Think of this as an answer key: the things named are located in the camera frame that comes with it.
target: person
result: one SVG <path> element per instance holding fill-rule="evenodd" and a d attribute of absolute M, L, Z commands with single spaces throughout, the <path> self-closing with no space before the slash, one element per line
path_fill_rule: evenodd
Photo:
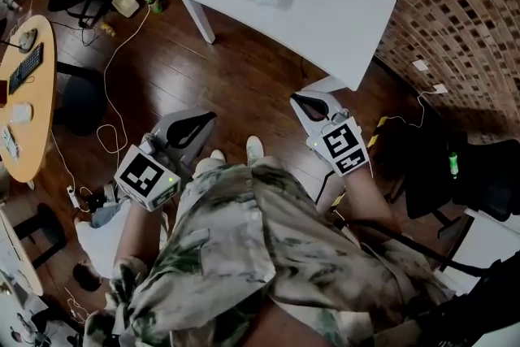
<path fill-rule="evenodd" d="M 123 234 L 131 205 L 130 199 L 123 198 L 113 206 L 98 208 L 91 221 L 74 218 L 78 241 L 89 258 L 74 266 L 72 276 L 85 291 L 97 291 L 101 287 L 103 279 L 112 277 L 119 239 Z M 161 245 L 164 245 L 166 228 L 164 222 L 162 225 L 163 227 L 158 232 L 161 237 Z"/>
<path fill-rule="evenodd" d="M 410 306 L 451 295 L 426 259 L 368 229 L 334 229 L 257 137 L 246 152 L 247 166 L 220 151 L 199 162 L 160 253 L 160 210 L 132 204 L 84 345 L 414 345 Z M 344 186 L 351 219 L 399 232 L 368 169 Z"/>

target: shoe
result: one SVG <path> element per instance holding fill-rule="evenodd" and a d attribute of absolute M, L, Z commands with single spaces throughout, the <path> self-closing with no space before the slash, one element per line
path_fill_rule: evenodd
<path fill-rule="evenodd" d="M 213 152 L 211 152 L 210 158 L 226 162 L 226 157 L 222 153 L 222 150 L 215 149 Z"/>
<path fill-rule="evenodd" d="M 245 152 L 247 153 L 248 167 L 251 167 L 260 158 L 263 158 L 263 145 L 260 139 L 256 136 L 250 136 L 245 145 Z"/>

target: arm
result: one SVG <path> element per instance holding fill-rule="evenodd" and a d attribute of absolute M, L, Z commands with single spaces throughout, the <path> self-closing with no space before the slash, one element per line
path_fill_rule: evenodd
<path fill-rule="evenodd" d="M 147 211 L 132 201 L 115 262 L 128 257 L 140 259 L 150 268 L 159 254 L 163 210 Z"/>
<path fill-rule="evenodd" d="M 401 232 L 401 228 L 383 194 L 371 176 L 367 165 L 360 167 L 351 174 L 344 176 L 345 198 L 349 203 L 347 220 L 372 220 Z M 376 230 L 365 227 L 352 226 L 352 230 L 362 241 L 387 241 L 390 238 Z"/>

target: wooden floor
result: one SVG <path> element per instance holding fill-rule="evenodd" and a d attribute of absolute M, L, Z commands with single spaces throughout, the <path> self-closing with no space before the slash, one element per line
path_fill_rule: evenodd
<path fill-rule="evenodd" d="M 77 20 L 65 12 L 48 12 L 47 2 L 32 0 L 33 13 L 77 28 Z M 306 136 L 289 104 L 289 96 L 325 74 L 303 62 L 308 74 L 308 79 L 304 80 L 299 56 L 215 11 L 207 11 L 217 37 L 216 42 L 209 45 L 202 39 L 182 2 L 168 2 L 164 13 L 149 15 L 140 32 L 116 55 L 106 74 L 106 88 L 123 116 L 129 143 L 138 143 L 143 133 L 170 112 L 195 106 L 205 108 L 218 115 L 218 122 L 202 157 L 218 148 L 230 163 L 243 163 L 248 136 L 258 135 L 266 153 L 279 157 L 309 195 L 316 197 L 329 168 L 305 146 Z M 30 0 L 25 3 L 25 10 L 29 3 Z M 117 36 L 108 37 L 98 30 L 99 38 L 90 46 L 83 45 L 80 30 L 55 24 L 58 60 L 102 72 L 115 47 L 137 29 L 146 12 L 142 8 L 131 19 L 111 12 L 106 21 L 113 26 Z M 84 32 L 86 42 L 93 39 L 90 32 Z M 65 77 L 59 75 L 58 89 L 63 87 L 64 81 Z M 366 141 L 382 115 L 420 117 L 420 109 L 408 88 L 375 64 L 370 65 L 357 92 L 344 90 L 336 96 L 353 112 Z M 106 123 L 116 126 L 119 144 L 123 144 L 120 122 L 112 109 L 106 114 Z M 75 137 L 59 126 L 54 127 L 54 135 L 76 178 L 76 189 L 80 186 L 99 189 L 113 177 L 116 155 L 105 152 L 95 135 Z M 107 129 L 102 133 L 102 139 L 110 149 L 115 148 L 113 131 Z M 377 166 L 374 169 L 382 190 L 388 191 L 390 182 L 378 177 Z M 95 294 L 86 293 L 72 279 L 72 268 L 85 258 L 85 254 L 77 243 L 72 222 L 78 213 L 66 193 L 72 178 L 51 142 L 45 165 L 35 182 L 34 192 L 24 184 L 12 185 L 6 212 L 16 224 L 29 217 L 38 202 L 46 202 L 55 210 L 66 230 L 67 248 L 38 270 L 45 292 L 66 308 L 65 288 L 88 311 L 103 307 L 106 286 Z M 321 206 L 330 204 L 341 191 L 338 179 L 329 182 Z M 402 199 L 395 205 L 395 210 L 404 229 L 417 240 L 440 251 L 449 249 L 451 242 L 436 240 L 439 226 L 429 219 L 431 216 L 418 222 L 407 220 Z M 36 242 L 36 245 L 24 242 L 32 257 L 46 248 L 42 236 L 37 236 Z"/>

